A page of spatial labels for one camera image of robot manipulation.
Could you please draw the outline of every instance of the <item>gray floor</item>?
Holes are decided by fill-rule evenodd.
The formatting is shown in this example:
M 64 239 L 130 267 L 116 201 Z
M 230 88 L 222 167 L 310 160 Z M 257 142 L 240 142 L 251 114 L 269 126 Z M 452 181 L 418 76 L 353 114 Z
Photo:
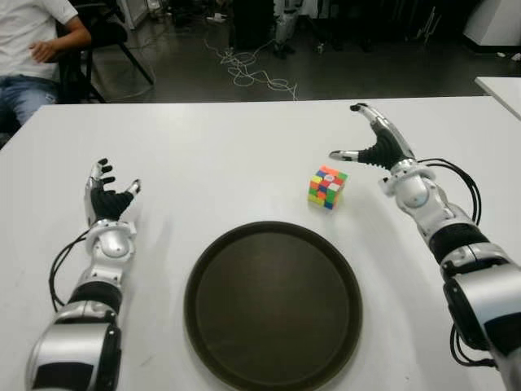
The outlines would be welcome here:
M 223 49 L 225 25 L 196 21 L 176 32 L 168 22 L 146 20 L 131 33 L 128 46 L 154 74 L 150 88 L 117 47 L 94 54 L 94 84 L 110 102 L 183 103 L 291 100 L 288 92 L 265 84 L 234 86 L 227 67 L 204 45 Z M 347 43 L 343 51 L 330 47 L 319 55 L 317 40 L 299 29 L 292 41 L 296 54 L 287 60 L 269 50 L 258 55 L 250 72 L 265 70 L 271 78 L 297 84 L 298 100 L 368 99 L 481 95 L 477 76 L 521 77 L 521 63 L 495 54 L 476 54 L 460 43 L 381 42 L 364 53 Z

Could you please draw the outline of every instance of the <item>robotic arm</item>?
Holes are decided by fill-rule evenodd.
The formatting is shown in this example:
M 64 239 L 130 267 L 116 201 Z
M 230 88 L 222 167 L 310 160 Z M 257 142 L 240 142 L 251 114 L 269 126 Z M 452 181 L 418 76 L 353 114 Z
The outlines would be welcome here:
M 520 390 L 521 269 L 465 212 L 448 202 L 434 173 L 416 161 L 390 121 L 363 103 L 351 110 L 369 120 L 377 142 L 364 151 L 335 151 L 330 157 L 390 172 L 379 185 L 414 219 L 440 265 L 445 298 L 463 341 L 473 349 L 488 350 L 506 389 Z
M 26 389 L 112 391 L 120 366 L 121 331 L 117 315 L 125 272 L 134 255 L 134 224 L 121 214 L 141 190 L 139 180 L 117 194 L 103 186 L 112 171 L 100 160 L 85 186 L 85 211 L 90 230 L 86 250 L 90 267 L 80 277 L 68 303 L 35 344 L 26 372 Z

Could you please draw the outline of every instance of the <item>rubik's cube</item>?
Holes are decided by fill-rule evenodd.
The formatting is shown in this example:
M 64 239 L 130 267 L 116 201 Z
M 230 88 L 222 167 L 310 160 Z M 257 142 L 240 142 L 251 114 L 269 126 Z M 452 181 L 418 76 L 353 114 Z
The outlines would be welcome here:
M 309 183 L 308 200 L 325 208 L 333 209 L 348 175 L 323 165 Z

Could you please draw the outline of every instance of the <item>white cable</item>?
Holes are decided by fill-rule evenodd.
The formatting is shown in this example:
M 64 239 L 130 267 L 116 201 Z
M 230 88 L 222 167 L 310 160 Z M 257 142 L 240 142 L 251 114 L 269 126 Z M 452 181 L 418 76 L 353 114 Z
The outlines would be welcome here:
M 156 35 L 153 35 L 153 36 L 147 38 L 145 40 L 145 42 L 142 43 L 141 45 L 139 45 L 139 46 L 128 46 L 128 49 L 143 49 L 143 48 L 148 47 L 148 46 L 153 46 L 160 40 L 160 38 L 163 36 L 163 34 L 165 34 L 168 30 L 169 30 L 169 28 L 165 27 L 159 34 L 156 34 Z
M 207 39 L 204 39 L 204 45 L 207 49 L 214 51 L 217 54 L 217 57 L 221 59 L 221 65 L 229 65 L 228 73 L 234 77 L 234 84 L 237 87 L 249 87 L 253 86 L 255 82 L 265 83 L 270 90 L 273 91 L 287 91 L 290 93 L 291 97 L 294 101 L 297 101 L 296 98 L 296 88 L 297 84 L 294 86 L 290 86 L 290 83 L 286 79 L 271 79 L 268 73 L 264 70 L 249 72 L 247 67 L 252 66 L 257 61 L 257 54 L 259 51 L 270 45 L 274 40 L 272 39 L 268 43 L 265 43 L 263 46 L 259 47 L 253 53 L 243 52 L 234 55 L 232 50 L 225 51 L 222 54 L 218 49 L 212 47 L 208 44 Z
M 141 96 L 141 95 L 146 94 L 147 92 L 151 91 L 155 87 L 155 83 L 157 82 L 157 76 L 155 75 L 154 68 L 146 60 L 145 55 L 142 53 L 142 48 L 136 48 L 136 49 L 131 49 L 131 50 L 138 50 L 139 51 L 139 54 L 141 55 L 141 60 L 142 60 L 141 64 L 143 65 L 143 63 L 145 63 L 147 65 L 144 68 L 148 68 L 149 72 L 151 73 L 151 77 L 152 77 L 153 83 L 152 83 L 152 85 L 147 86 L 143 90 L 141 90 L 139 92 L 136 92 L 134 94 L 128 94 L 128 95 L 124 95 L 124 96 L 118 96 L 118 97 L 115 97 L 115 98 L 107 99 L 107 103 L 115 103 L 115 102 L 119 102 L 121 100 L 137 98 L 138 96 Z

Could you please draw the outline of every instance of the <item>white cabinet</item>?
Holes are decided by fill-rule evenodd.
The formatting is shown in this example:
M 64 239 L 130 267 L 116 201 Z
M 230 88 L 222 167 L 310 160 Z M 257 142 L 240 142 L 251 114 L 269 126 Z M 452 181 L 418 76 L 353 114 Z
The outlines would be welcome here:
M 464 33 L 480 46 L 521 45 L 521 0 L 484 0 Z
M 118 0 L 125 13 L 126 24 L 134 30 L 148 14 L 147 0 Z

